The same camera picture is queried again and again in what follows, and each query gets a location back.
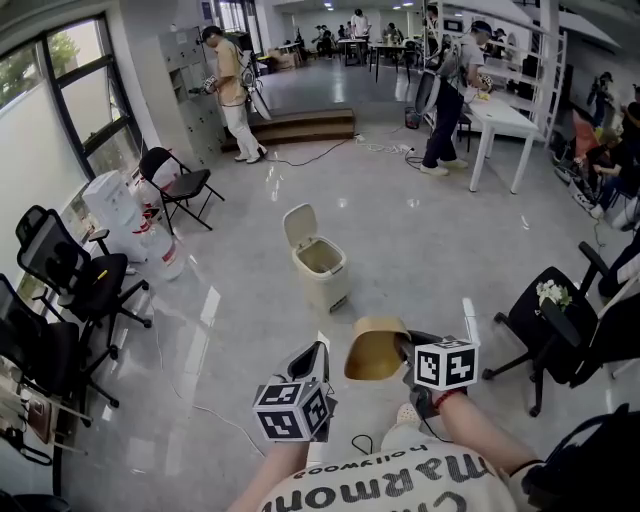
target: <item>beige trash can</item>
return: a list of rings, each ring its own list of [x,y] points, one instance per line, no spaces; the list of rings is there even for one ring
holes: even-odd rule
[[[349,295],[347,257],[340,247],[317,235],[318,222],[311,205],[291,210],[283,224],[307,299],[332,313]]]

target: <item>wooden step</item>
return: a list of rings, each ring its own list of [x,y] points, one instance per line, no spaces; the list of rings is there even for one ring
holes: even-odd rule
[[[317,123],[355,124],[355,114],[350,108],[295,112],[291,114],[278,114],[275,111],[272,112],[271,121],[266,121],[257,113],[249,115],[249,126],[251,126],[251,131],[254,133],[276,126],[304,126]]]
[[[333,120],[324,123],[303,124],[294,126],[271,126],[254,133],[260,144],[291,144],[295,142],[311,142],[319,140],[352,139],[353,122],[335,123]],[[238,149],[236,139],[228,138],[221,146],[223,152]]]

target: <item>white shirt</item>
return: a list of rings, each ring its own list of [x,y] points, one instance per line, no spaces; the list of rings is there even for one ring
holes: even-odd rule
[[[474,37],[471,34],[467,34],[460,39],[460,67],[464,69],[465,76],[469,74],[469,66],[472,64],[484,66],[484,55]],[[454,88],[458,89],[462,96],[467,92],[467,88],[460,80],[459,73],[455,73],[448,81]]]
[[[351,27],[356,37],[369,35],[369,18],[364,14],[362,16],[351,16]]]
[[[256,512],[524,512],[522,478],[455,444],[430,443],[313,466],[279,483]]]

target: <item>table leg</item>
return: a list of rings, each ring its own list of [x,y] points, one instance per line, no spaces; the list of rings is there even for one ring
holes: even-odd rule
[[[478,147],[476,165],[473,168],[473,175],[471,176],[471,183],[469,184],[469,190],[471,190],[471,192],[478,190],[478,181],[480,181],[480,174],[482,173],[482,166],[484,165],[484,157],[487,154],[489,141],[492,137],[493,128],[485,124],[482,127],[482,137],[480,137],[480,146]]]
[[[527,167],[527,162],[529,161],[529,153],[531,153],[531,146],[533,146],[533,138],[534,134],[530,133],[527,137],[527,140],[524,143],[524,149],[522,150],[522,156],[520,157],[520,163],[518,164],[518,170],[516,171],[516,176],[513,178],[513,183],[511,185],[511,193],[517,194],[518,187],[520,186],[520,182],[522,181],[522,176],[524,176],[524,170]]]
[[[493,141],[496,138],[496,132],[494,130],[491,130],[492,134],[491,134],[491,140],[489,141],[489,147],[487,148],[487,156],[485,156],[485,158],[491,158],[491,151],[493,151]]]

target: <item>office chair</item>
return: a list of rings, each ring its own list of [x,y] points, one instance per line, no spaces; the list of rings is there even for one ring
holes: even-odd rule
[[[108,235],[109,230],[103,229],[89,237],[104,253],[92,259],[71,237],[55,210],[32,206],[16,227],[20,268],[53,288],[60,296],[58,304],[87,322],[82,332],[83,346],[88,346],[94,326],[102,327],[102,319],[108,316],[107,347],[111,359],[116,360],[118,348],[111,339],[119,313],[147,329],[151,327],[151,320],[140,318],[123,307],[138,289],[148,290],[149,283],[140,280],[120,293],[128,260],[124,254],[109,254],[104,242]]]
[[[86,387],[90,386],[116,408],[120,403],[98,386],[91,374],[115,349],[109,347],[93,363],[84,367],[85,347],[79,343],[80,329],[73,322],[48,323],[20,299],[4,274],[0,274],[0,356],[22,373],[19,383],[36,391],[54,407],[82,419],[85,415]],[[65,406],[74,391],[80,391],[80,412]],[[51,399],[60,397],[61,402]]]
[[[527,352],[496,370],[485,369],[482,378],[491,380],[533,360],[530,379],[535,383],[536,403],[529,414],[534,418],[542,407],[545,371],[557,383],[574,388],[585,383],[604,363],[640,357],[640,344],[630,334],[637,330],[632,322],[640,310],[640,295],[618,302],[598,321],[586,293],[596,273],[607,276],[609,268],[586,242],[580,243],[579,249],[591,262],[580,289],[557,268],[549,267],[532,281],[508,316],[498,313],[494,317],[520,339]],[[536,286],[549,280],[569,291],[572,303],[564,312],[550,299],[539,305]]]

